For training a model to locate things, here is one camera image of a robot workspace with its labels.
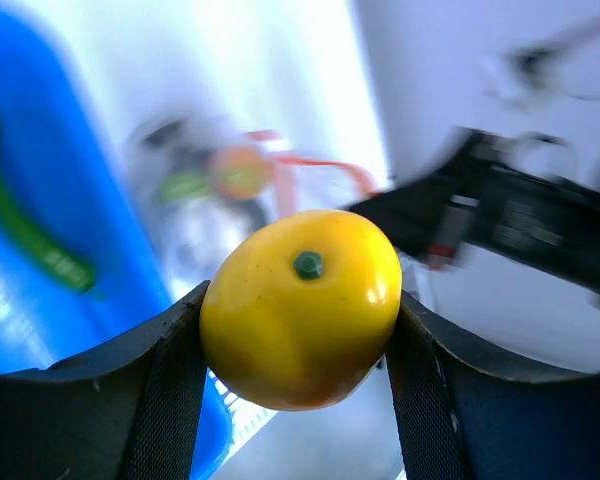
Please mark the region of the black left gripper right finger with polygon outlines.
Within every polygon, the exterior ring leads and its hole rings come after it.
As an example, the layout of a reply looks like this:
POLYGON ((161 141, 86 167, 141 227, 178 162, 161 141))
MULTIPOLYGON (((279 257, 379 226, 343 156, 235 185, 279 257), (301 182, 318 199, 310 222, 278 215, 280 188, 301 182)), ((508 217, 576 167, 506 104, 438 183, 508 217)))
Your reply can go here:
POLYGON ((409 479, 600 479, 600 372, 492 344, 403 294, 386 351, 409 479))

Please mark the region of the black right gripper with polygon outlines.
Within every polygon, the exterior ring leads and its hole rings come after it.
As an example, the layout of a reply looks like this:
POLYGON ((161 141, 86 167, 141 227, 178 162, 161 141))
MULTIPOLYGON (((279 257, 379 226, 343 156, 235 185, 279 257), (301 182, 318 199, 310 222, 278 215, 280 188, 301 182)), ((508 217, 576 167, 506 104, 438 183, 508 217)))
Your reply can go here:
POLYGON ((539 133, 506 138, 462 128, 430 173, 347 209, 431 268, 455 263, 470 244, 600 298, 600 192, 515 169, 511 158, 526 141, 565 143, 539 133))

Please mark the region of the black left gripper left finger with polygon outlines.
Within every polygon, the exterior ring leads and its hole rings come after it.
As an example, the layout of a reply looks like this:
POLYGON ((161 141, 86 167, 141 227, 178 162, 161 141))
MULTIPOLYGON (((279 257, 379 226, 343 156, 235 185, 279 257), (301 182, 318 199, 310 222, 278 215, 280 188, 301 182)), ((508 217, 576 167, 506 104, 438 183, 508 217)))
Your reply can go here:
POLYGON ((188 478, 208 286, 46 370, 0 374, 0 479, 188 478))

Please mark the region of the green chili pepper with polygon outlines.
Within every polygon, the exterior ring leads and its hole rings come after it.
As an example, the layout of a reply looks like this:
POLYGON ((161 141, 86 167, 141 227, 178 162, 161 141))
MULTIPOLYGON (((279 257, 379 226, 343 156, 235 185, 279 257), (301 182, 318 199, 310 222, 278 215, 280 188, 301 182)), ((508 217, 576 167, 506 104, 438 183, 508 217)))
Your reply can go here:
POLYGON ((0 229, 33 267, 52 283, 87 295, 96 302, 108 298, 97 285, 94 267, 37 224, 8 188, 0 169, 0 229))

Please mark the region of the yellow orange mango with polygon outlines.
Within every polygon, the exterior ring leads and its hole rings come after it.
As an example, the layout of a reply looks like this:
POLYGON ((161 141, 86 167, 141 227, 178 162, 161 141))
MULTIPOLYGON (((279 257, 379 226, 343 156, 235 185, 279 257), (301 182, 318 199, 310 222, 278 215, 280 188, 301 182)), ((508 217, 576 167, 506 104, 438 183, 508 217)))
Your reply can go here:
POLYGON ((371 221, 342 210, 298 213, 254 233, 215 274, 200 314, 204 358, 252 403, 331 406, 380 360, 401 294, 397 253, 371 221))

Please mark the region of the clear zip top bag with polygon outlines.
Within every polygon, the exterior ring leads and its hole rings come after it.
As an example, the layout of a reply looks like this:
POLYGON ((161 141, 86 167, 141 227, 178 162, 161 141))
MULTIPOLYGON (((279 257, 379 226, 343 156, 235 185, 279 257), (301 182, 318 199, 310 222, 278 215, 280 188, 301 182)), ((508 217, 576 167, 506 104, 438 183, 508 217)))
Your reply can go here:
POLYGON ((174 299, 211 278, 241 242, 268 224, 298 211, 344 207, 378 189, 367 169, 299 151, 276 131, 244 132, 225 118, 185 112, 150 120, 131 134, 125 173, 174 299), (212 176, 212 154, 237 144, 258 147, 272 165, 271 181, 250 200, 222 194, 212 176), (206 175, 212 193, 154 203, 156 188, 178 172, 206 175))

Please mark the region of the white green cabbage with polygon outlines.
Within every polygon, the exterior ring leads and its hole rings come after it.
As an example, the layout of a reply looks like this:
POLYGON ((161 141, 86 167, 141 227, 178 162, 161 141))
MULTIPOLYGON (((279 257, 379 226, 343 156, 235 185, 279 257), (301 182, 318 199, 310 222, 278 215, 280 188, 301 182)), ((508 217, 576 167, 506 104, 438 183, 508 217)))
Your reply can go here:
POLYGON ((206 175, 195 172, 178 172, 167 176, 153 193, 156 204, 186 201, 209 196, 212 185, 206 175))

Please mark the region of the red orange mango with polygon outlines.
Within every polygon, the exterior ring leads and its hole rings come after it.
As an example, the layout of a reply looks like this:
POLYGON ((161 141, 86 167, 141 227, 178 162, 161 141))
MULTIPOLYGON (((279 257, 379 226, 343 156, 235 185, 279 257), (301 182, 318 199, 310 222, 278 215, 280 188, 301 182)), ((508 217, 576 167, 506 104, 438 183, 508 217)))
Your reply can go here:
POLYGON ((250 144, 229 145, 211 156, 212 176, 218 190, 238 200, 262 193, 272 178, 272 165, 264 153, 250 144))

